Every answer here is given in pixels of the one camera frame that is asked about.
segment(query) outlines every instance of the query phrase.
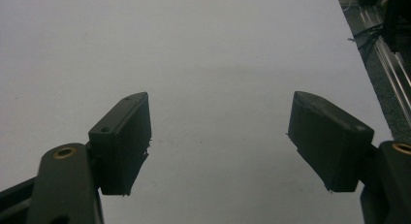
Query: white table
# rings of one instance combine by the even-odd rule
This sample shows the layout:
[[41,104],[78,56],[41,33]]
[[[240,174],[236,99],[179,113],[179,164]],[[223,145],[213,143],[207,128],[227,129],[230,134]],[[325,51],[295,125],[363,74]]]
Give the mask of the white table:
[[106,223],[362,223],[286,136],[293,93],[390,129],[337,0],[0,0],[0,190],[147,91],[153,138]]

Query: white surface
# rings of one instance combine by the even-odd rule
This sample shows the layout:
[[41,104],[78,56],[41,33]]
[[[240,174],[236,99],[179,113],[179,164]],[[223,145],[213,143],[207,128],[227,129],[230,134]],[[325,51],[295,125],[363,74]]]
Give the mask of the white surface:
[[293,93],[391,138],[337,0],[0,0],[0,190],[147,91],[153,139],[106,223],[362,223],[286,136]]

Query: white backdrop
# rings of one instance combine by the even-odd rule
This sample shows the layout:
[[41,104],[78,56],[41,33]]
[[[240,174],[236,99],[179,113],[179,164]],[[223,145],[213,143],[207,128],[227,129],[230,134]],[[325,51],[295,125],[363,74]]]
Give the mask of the white backdrop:
[[153,138],[106,223],[362,223],[286,136],[293,93],[391,138],[337,0],[0,0],[0,190],[147,91]]

